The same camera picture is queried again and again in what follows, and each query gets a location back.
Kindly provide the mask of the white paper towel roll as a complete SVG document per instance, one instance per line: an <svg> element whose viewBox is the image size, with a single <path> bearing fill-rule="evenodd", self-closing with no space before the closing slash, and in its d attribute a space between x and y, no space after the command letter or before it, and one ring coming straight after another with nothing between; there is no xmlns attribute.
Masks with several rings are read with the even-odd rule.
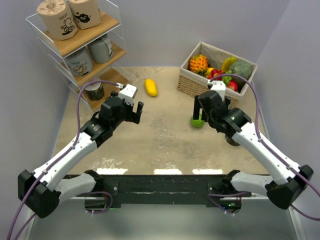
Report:
<svg viewBox="0 0 320 240"><path fill-rule="evenodd" d="M240 146L240 144L238 142L236 142L235 140L233 140L232 138L228 137L228 136L225 136L225 140L228 144L230 144L231 146L234 146L234 147L238 147Z"/></svg>

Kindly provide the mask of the brown paper towel roll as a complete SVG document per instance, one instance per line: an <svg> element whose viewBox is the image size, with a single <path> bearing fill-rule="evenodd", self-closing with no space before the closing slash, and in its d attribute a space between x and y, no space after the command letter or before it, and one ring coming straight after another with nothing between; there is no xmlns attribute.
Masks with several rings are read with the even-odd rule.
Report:
<svg viewBox="0 0 320 240"><path fill-rule="evenodd" d="M78 31L73 15L64 0L44 0L37 9L49 35L59 41L72 38Z"/></svg>

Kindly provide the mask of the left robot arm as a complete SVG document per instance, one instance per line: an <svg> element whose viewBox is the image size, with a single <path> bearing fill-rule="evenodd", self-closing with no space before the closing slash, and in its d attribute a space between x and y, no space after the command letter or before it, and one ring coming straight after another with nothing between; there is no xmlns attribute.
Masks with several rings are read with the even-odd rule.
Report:
<svg viewBox="0 0 320 240"><path fill-rule="evenodd" d="M39 218L49 216L65 200L83 193L99 196L103 181L92 170L75 181L64 176L89 153L112 137L122 122L140 123L144 104L133 111L137 88L128 84L119 92L112 92L79 130L74 139L57 155L33 172L22 171L17 177L18 198Z"/></svg>

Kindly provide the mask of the grey paper towel roll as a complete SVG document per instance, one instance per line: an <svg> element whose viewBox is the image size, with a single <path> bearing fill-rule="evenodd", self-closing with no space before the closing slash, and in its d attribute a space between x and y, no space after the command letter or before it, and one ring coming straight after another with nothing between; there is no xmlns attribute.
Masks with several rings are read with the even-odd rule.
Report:
<svg viewBox="0 0 320 240"><path fill-rule="evenodd" d="M65 63L72 75L83 77L93 69L93 61L86 47L79 49L65 58Z"/></svg>

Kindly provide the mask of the white and grey towel roll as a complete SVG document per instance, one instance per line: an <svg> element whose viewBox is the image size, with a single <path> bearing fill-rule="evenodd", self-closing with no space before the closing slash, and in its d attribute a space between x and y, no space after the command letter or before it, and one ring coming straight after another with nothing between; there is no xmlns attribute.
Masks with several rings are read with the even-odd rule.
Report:
<svg viewBox="0 0 320 240"><path fill-rule="evenodd" d="M101 82L88 85L84 89L90 101L98 101L105 95L104 88Z"/></svg>

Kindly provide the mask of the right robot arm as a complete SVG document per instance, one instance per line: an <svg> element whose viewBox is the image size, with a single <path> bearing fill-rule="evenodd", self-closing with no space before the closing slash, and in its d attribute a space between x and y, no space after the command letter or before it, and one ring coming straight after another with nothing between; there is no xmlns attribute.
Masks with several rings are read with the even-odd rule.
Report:
<svg viewBox="0 0 320 240"><path fill-rule="evenodd" d="M239 108L228 109L216 91L195 97L193 115L244 147L268 172L268 175L259 175L232 170L213 187L213 196L255 193L268 197L275 206L286 210L306 189L313 169L307 164L300 166L270 141L264 140L251 118Z"/></svg>

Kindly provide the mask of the dark grey towel roll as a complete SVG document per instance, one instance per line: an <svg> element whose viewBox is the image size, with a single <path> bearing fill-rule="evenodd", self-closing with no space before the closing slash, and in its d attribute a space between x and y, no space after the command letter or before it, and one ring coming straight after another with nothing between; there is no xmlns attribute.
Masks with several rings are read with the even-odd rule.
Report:
<svg viewBox="0 0 320 240"><path fill-rule="evenodd" d="M107 33L89 43L88 49L98 64L107 63L113 56L113 46Z"/></svg>

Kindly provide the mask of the green bumpy citrus fruit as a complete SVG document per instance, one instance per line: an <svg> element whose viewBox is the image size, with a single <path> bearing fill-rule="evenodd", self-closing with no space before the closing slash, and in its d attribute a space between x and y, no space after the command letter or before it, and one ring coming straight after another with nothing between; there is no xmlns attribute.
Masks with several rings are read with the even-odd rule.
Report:
<svg viewBox="0 0 320 240"><path fill-rule="evenodd" d="M202 128L204 125L205 125L205 121L202 120L201 118L200 119L193 119L193 117L190 118L190 125L193 127L193 128Z"/></svg>

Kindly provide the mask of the brown roll with black print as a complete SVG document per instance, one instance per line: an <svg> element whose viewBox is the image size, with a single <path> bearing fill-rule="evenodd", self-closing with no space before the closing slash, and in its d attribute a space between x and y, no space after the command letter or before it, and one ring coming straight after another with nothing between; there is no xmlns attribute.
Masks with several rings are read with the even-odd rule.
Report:
<svg viewBox="0 0 320 240"><path fill-rule="evenodd" d="M68 0L68 5L80 29L89 29L101 23L101 14L96 0Z"/></svg>

